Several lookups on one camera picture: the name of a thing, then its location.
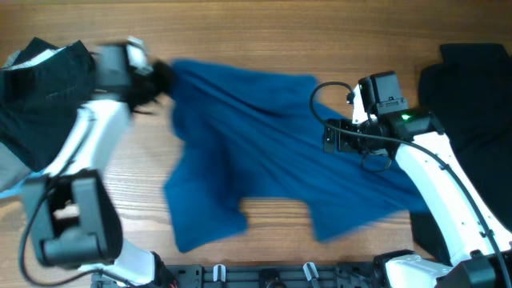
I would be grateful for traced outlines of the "blue polo shirt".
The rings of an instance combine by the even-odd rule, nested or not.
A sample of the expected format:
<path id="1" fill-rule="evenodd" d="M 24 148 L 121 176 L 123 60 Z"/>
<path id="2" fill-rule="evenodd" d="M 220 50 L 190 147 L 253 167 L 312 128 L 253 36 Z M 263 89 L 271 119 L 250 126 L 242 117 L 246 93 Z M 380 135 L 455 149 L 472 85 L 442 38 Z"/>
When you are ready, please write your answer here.
<path id="1" fill-rule="evenodd" d="M 304 202 L 328 242 L 400 210 L 425 211 L 415 184 L 383 157 L 327 154 L 311 103 L 317 80 L 179 59 L 171 64 L 173 130 L 182 157 L 164 192 L 179 251 L 243 233 L 244 198 Z"/>

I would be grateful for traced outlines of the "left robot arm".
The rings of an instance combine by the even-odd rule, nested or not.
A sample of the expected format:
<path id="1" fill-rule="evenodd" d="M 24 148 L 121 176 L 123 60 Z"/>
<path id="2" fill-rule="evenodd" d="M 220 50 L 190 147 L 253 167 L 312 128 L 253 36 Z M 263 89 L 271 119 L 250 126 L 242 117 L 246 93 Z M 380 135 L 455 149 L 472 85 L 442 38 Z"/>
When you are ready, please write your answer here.
<path id="1" fill-rule="evenodd" d="M 177 287 L 178 280 L 155 252 L 124 239 L 102 181 L 135 108 L 164 92 L 172 73 L 164 62 L 151 61 L 144 42 L 133 37 L 99 45 L 93 59 L 94 88 L 78 107 L 64 146 L 43 175 L 22 187 L 27 221 L 18 248 L 20 273 L 32 286 L 46 286 L 26 267 L 30 242 L 41 266 L 75 271 L 52 282 L 53 287 L 89 274 L 118 287 Z"/>

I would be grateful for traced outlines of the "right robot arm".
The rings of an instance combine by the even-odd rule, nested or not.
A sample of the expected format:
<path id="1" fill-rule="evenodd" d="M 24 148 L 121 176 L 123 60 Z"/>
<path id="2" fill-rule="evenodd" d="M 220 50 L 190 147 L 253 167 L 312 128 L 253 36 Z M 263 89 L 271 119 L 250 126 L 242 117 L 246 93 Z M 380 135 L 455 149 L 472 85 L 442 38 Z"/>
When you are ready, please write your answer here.
<path id="1" fill-rule="evenodd" d="M 409 251 L 374 259 L 376 287 L 509 287 L 511 233 L 461 168 L 433 112 L 411 108 L 395 72 L 372 74 L 349 89 L 350 119 L 322 121 L 327 153 L 385 156 L 406 172 L 441 231 L 450 262 Z"/>

